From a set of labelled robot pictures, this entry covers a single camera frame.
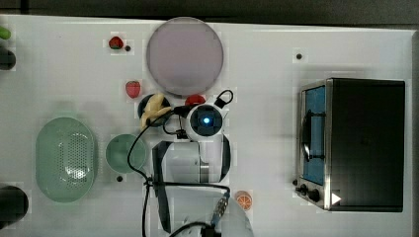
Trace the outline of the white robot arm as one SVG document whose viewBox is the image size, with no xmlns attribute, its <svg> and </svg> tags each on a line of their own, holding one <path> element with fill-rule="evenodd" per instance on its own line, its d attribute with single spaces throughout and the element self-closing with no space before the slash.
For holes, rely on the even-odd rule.
<svg viewBox="0 0 419 237">
<path fill-rule="evenodd" d="M 254 237 L 245 211 L 224 183 L 231 148 L 221 96 L 172 111 L 184 121 L 175 141 L 152 148 L 153 189 L 167 237 Z"/>
</svg>

